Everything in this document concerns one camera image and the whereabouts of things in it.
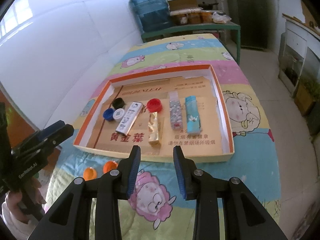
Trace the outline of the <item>orange bottle cap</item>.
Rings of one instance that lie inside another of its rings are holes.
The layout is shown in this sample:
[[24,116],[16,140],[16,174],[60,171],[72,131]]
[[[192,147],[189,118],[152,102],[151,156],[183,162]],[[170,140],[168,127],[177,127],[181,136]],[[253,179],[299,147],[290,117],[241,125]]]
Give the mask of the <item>orange bottle cap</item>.
[[85,168],[83,172],[83,178],[85,181],[96,179],[98,176],[96,169],[92,167]]
[[107,161],[103,166],[103,174],[110,172],[118,167],[118,163],[115,161]]

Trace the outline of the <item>blue bottle cap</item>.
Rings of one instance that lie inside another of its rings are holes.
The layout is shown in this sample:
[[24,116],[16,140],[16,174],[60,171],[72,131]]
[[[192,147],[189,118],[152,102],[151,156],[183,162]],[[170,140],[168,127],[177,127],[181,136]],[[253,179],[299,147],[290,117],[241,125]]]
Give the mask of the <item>blue bottle cap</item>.
[[106,121],[113,121],[114,120],[113,114],[114,114],[114,109],[108,108],[103,112],[103,118]]

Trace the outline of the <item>white QR code cap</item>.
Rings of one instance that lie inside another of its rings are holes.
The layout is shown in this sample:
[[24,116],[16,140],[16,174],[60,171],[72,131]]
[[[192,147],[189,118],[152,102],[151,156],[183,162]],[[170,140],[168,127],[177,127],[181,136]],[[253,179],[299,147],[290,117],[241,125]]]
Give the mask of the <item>white QR code cap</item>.
[[123,108],[119,108],[119,109],[116,109],[113,113],[113,119],[116,121],[116,122],[121,122],[122,118],[124,117],[126,111],[125,109]]

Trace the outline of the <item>black bottle cap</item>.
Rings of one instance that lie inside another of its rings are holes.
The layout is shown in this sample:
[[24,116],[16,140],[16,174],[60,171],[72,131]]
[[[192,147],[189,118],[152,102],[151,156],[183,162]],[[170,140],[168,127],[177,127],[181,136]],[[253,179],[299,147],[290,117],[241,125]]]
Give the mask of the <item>black bottle cap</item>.
[[115,98],[113,101],[112,101],[112,107],[117,110],[117,109],[120,109],[120,108],[123,108],[125,106],[125,102],[122,98]]

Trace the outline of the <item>white Hello Kitty lighter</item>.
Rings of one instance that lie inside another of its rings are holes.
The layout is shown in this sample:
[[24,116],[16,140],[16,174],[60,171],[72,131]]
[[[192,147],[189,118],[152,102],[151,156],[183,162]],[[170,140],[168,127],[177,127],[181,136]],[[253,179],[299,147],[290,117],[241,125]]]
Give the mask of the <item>white Hello Kitty lighter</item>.
[[132,102],[117,126],[116,132],[122,135],[128,135],[142,108],[143,104],[141,102]]

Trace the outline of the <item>gold lighter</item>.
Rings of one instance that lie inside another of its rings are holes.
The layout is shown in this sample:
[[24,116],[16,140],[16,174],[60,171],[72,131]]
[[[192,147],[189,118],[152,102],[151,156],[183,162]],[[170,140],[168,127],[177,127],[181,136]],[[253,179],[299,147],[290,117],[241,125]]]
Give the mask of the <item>gold lighter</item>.
[[159,122],[158,122],[158,113],[152,112],[149,115],[148,121],[148,143],[151,146],[160,144],[160,131],[159,131]]

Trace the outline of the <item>red bottle cap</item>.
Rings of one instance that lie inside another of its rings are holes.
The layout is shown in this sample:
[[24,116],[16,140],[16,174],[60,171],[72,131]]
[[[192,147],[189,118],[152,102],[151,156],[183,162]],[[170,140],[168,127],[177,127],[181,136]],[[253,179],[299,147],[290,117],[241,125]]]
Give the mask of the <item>red bottle cap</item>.
[[160,112],[163,108],[161,100],[159,100],[157,98],[150,99],[147,102],[146,107],[150,113]]

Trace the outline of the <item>red wooden door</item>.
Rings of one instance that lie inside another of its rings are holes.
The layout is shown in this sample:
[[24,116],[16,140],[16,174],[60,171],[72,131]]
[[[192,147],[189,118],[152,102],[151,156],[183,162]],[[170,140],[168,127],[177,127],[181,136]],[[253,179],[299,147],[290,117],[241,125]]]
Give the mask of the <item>red wooden door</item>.
[[15,151],[23,140],[34,134],[38,129],[26,119],[10,96],[3,90],[1,90],[1,102],[5,104],[7,133],[11,148]]

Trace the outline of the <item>colourful cartoon quilt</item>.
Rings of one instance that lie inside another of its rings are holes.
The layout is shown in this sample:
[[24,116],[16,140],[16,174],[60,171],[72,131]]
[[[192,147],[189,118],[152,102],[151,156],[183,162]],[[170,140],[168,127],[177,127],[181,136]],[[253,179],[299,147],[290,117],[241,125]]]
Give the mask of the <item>colourful cartoon quilt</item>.
[[279,220],[280,179],[264,110],[220,41],[210,34],[164,38],[132,47],[78,109],[74,135],[49,182],[50,208],[74,178],[127,158],[141,162],[133,193],[119,202],[123,239],[192,239],[193,200],[181,195],[172,152],[215,178],[238,177]]

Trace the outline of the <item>shallow cardboard tray box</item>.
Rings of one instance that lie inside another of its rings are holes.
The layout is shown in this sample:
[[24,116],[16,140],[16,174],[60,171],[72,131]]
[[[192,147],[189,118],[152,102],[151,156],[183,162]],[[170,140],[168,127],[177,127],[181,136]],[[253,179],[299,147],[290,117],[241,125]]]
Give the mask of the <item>shallow cardboard tray box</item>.
[[[169,92],[177,91],[181,103],[183,129],[174,130],[170,124]],[[185,98],[196,96],[200,114],[201,133],[187,133]],[[128,135],[116,132],[118,123],[106,121],[103,112],[115,98],[122,98],[125,107],[141,102],[143,108]],[[150,99],[161,100],[158,113],[160,144],[148,143]],[[222,90],[210,64],[189,65],[152,70],[110,79],[106,82],[86,116],[74,146],[98,155],[125,158],[132,146],[138,145],[143,161],[172,162],[172,150],[180,146],[187,158],[198,163],[228,161],[234,154],[234,142]]]

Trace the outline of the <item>blue water jug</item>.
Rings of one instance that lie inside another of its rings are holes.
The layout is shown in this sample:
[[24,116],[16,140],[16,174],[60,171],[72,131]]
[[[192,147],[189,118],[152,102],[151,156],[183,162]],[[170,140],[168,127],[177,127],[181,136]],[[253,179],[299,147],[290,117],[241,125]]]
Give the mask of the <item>blue water jug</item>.
[[167,0],[131,0],[131,5],[144,33],[172,26]]

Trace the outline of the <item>grey kitchen counter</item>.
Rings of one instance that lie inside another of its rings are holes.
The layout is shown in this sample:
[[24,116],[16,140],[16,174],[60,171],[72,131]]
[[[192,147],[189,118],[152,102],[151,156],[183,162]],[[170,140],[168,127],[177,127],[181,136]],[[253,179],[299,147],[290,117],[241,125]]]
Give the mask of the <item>grey kitchen counter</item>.
[[279,50],[279,75],[309,133],[319,132],[319,31],[283,14],[285,32]]

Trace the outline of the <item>green bench table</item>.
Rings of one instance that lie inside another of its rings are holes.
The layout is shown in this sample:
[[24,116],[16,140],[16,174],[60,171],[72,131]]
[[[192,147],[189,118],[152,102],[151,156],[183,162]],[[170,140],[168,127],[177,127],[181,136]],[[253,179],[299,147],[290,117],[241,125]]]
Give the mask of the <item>green bench table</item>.
[[174,26],[166,29],[161,29],[152,32],[143,32],[141,34],[142,40],[145,42],[148,38],[154,38],[157,36],[163,36],[165,34],[175,34],[186,31],[204,31],[204,30],[231,30],[236,31],[236,59],[237,64],[240,64],[240,52],[241,52],[241,27],[240,25],[228,22],[226,24],[218,23],[201,23],[201,24],[186,24]]

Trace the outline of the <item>dark green refrigerator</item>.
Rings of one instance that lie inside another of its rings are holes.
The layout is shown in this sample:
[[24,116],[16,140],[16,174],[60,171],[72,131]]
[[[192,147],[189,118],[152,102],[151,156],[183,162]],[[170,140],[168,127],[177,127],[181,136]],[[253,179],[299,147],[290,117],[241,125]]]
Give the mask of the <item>dark green refrigerator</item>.
[[263,50],[267,48],[268,12],[266,0],[227,0],[232,22],[241,27],[241,46]]

